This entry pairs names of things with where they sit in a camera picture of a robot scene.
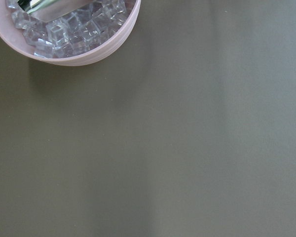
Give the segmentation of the steel ice scoop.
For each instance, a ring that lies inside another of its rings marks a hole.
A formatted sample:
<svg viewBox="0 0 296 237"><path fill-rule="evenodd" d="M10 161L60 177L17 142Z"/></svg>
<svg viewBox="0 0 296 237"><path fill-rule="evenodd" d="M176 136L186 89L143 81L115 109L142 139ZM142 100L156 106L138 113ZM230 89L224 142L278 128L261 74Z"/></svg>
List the steel ice scoop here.
<svg viewBox="0 0 296 237"><path fill-rule="evenodd" d="M92 2L93 0L19 0L17 3L31 17L50 22Z"/></svg>

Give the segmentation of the clear ice cubes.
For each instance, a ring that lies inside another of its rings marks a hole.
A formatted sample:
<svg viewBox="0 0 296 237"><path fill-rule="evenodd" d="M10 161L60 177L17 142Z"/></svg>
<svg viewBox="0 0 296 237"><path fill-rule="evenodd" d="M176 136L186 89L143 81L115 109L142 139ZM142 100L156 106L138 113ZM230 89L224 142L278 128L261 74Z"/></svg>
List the clear ice cubes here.
<svg viewBox="0 0 296 237"><path fill-rule="evenodd" d="M43 58L68 58L84 54L114 36L134 8L133 0L94 0L49 23L29 16L15 0L7 0L14 27L33 54Z"/></svg>

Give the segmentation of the pink ice bowl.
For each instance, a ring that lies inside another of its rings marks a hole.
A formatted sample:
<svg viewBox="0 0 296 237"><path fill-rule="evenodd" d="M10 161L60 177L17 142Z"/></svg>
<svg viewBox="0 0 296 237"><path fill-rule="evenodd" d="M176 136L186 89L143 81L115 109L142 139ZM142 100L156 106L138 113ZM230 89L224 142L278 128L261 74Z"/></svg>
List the pink ice bowl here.
<svg viewBox="0 0 296 237"><path fill-rule="evenodd" d="M107 58L123 45L135 26L140 7L141 1L135 1L128 19L118 32L93 50L68 58L43 58L34 55L34 48L26 43L22 32L14 27L5 1L0 0L0 38L13 50L34 60L59 66L85 66Z"/></svg>

